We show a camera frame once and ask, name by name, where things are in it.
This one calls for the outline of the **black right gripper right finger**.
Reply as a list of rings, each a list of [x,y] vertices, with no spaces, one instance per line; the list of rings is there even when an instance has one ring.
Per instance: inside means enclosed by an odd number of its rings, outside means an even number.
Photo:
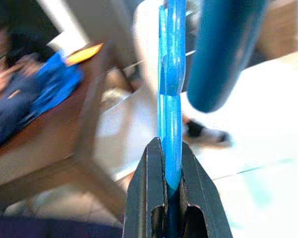
[[[218,190],[186,143],[182,144],[180,214],[183,238],[232,237]]]

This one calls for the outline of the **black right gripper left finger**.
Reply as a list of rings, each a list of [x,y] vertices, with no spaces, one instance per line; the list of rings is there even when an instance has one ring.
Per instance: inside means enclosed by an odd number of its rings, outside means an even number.
[[[164,237],[165,181],[160,139],[145,147],[127,190],[124,238]]]

